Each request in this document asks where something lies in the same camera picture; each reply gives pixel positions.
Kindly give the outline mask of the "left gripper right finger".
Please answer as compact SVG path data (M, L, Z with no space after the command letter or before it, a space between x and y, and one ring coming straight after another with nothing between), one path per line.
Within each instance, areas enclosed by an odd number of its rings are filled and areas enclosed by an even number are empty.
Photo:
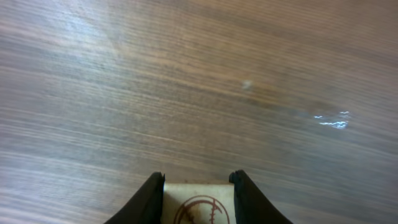
M237 224L292 224L243 170L229 175L234 185L234 210Z

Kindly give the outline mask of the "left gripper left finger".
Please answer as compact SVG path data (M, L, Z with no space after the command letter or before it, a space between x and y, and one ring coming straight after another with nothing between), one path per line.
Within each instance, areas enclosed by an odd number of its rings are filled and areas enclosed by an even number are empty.
M161 224L165 176L154 172L104 224Z

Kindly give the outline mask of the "plain block with red drawing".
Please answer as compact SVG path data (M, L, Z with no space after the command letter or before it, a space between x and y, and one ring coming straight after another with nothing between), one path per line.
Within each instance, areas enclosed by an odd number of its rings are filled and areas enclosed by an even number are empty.
M164 184L162 224L236 224L232 184Z

